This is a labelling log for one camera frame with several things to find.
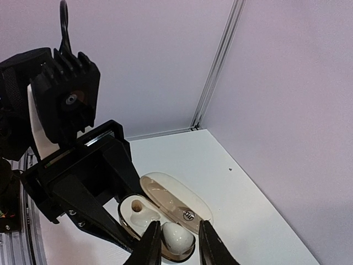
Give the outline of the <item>white earbud charging case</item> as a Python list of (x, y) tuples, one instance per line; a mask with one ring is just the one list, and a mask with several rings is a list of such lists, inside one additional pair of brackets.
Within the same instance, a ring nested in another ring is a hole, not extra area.
[(179, 224), (194, 235), (193, 246), (176, 254), (162, 241), (162, 257), (175, 263), (187, 261), (195, 251), (200, 221), (213, 223), (210, 207), (187, 186), (163, 172), (145, 174), (140, 185), (146, 195), (129, 195), (117, 208), (121, 225), (140, 240), (152, 221), (160, 221), (161, 228), (166, 222)]

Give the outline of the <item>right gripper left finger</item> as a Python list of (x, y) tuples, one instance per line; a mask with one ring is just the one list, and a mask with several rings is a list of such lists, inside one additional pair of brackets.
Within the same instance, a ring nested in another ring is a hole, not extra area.
[(124, 264), (162, 264), (161, 223), (152, 221), (140, 240), (122, 229), (124, 246), (131, 250)]

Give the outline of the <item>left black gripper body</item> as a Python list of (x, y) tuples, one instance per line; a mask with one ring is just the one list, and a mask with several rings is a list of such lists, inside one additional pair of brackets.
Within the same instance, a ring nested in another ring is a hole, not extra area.
[(130, 144), (122, 125), (109, 120), (21, 175), (26, 192), (48, 221), (57, 224), (59, 217), (66, 214), (53, 198), (52, 186), (68, 176), (77, 177), (102, 206), (114, 198), (112, 175), (104, 162), (103, 152), (117, 143), (123, 144), (131, 158)]

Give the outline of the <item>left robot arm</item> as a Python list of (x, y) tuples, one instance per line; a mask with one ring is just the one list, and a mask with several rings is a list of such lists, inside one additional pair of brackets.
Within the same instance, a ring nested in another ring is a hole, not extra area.
[(140, 193), (121, 124), (95, 126), (100, 72), (89, 57), (42, 47), (1, 62), (1, 231), (19, 230), (20, 189), (46, 218), (132, 252), (138, 240), (105, 209)]

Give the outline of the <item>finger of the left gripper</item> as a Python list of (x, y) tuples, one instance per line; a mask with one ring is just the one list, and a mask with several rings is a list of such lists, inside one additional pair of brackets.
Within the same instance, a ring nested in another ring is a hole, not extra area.
[(140, 185), (140, 176), (123, 144), (109, 146), (103, 152), (103, 159), (112, 175), (111, 187), (117, 202), (123, 201), (131, 194), (146, 195)]
[(71, 221), (90, 235), (111, 242), (131, 253), (135, 239), (103, 208), (75, 176), (68, 176), (52, 186), (53, 198)]

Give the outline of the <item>white earbud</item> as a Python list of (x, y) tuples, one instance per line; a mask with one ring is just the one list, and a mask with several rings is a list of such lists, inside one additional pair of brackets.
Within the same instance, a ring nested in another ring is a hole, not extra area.
[(162, 225), (162, 241), (172, 253), (186, 252), (193, 246), (194, 240), (194, 235), (179, 224), (166, 222)]

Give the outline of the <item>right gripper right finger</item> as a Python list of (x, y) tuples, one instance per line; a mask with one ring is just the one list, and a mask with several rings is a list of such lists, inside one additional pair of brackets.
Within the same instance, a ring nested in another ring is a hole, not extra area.
[(199, 224), (199, 256), (203, 265), (239, 265), (208, 220)]

